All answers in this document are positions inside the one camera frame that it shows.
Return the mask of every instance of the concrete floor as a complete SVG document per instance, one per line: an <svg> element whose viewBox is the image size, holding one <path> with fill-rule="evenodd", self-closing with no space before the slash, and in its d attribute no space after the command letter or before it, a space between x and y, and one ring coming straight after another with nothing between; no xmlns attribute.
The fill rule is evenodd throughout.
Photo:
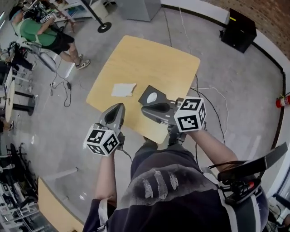
<svg viewBox="0 0 290 232"><path fill-rule="evenodd" d="M178 11L165 9L172 46L189 53L189 43L184 33ZM247 160L264 155L269 151L278 125L280 111L275 99L282 92L282 75L279 69L255 47L244 53L221 42L221 27L204 19L183 13L184 25L190 38L192 55L200 58L198 87L215 87L227 100L229 117L225 140L239 159ZM153 20L139 22L124 20L118 11L113 11L106 21L112 28L104 33L97 32L98 23L88 19L78 25L74 35L79 52L84 53L92 63L86 69L72 68L67 80L72 84L71 106L65 108L65 91L59 86L49 96L49 84L55 74L42 64L33 73L33 93L38 95L34 114L13 112L15 121L20 114L16 130L8 134L9 139L19 146L24 142L31 160L32 169L39 176L53 174L73 167L79 171L56 181L59 192L67 195L69 201L84 215L88 214L96 184L100 156L83 148L83 141L89 127L98 120L100 112L86 103L86 97L106 60L124 35L132 35L169 45L164 11L161 9ZM66 76L71 65L62 61L59 74ZM200 90L215 106L223 131L226 130L227 110L224 98L214 89ZM194 91L189 96L196 96ZM206 101L207 129L222 141L218 118ZM143 144L143 137L123 127L126 136L124 149L133 156ZM195 143L187 138L184 147L194 153ZM205 154L198 150L200 166L209 165ZM116 152L116 182L119 200L130 181L130 159L124 153Z"/></svg>

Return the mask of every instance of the black shorts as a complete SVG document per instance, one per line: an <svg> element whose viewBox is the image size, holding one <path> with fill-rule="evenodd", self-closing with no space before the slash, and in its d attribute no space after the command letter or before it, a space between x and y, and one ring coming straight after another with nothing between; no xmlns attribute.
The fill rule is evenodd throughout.
<svg viewBox="0 0 290 232"><path fill-rule="evenodd" d="M61 52L68 51L69 50L69 44L74 42L74 38L62 33L58 32L56 39L53 41L53 43L49 46L42 46L45 49L51 50L55 52L57 55L59 55Z"/></svg>

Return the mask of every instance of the fire extinguisher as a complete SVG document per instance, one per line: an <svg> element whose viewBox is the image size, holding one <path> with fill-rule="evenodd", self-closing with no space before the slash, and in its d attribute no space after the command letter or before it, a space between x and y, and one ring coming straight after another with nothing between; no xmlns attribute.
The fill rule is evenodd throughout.
<svg viewBox="0 0 290 232"><path fill-rule="evenodd" d="M277 108L281 108L284 106L290 105L290 96L285 96L285 97L279 97L276 100L276 106Z"/></svg>

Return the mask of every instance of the black speaker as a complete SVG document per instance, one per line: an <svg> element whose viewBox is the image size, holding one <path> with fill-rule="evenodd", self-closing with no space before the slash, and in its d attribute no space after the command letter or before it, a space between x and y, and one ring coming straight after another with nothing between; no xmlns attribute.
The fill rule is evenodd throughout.
<svg viewBox="0 0 290 232"><path fill-rule="evenodd" d="M244 53L256 36L255 22L236 10L230 9L222 41Z"/></svg>

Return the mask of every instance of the wooden board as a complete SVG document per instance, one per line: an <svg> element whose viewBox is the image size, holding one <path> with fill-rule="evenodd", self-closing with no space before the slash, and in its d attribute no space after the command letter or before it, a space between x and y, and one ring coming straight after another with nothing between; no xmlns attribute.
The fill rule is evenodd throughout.
<svg viewBox="0 0 290 232"><path fill-rule="evenodd" d="M199 67L200 60L177 49L131 36L124 36L97 77L87 103L104 112L123 102L124 125L161 144L167 126L145 117L138 102L148 85L176 100L185 97ZM132 97L111 97L114 84L137 83Z"/></svg>
<svg viewBox="0 0 290 232"><path fill-rule="evenodd" d="M38 178L38 205L41 213L59 232L82 232L83 224L51 192L45 182Z"/></svg>

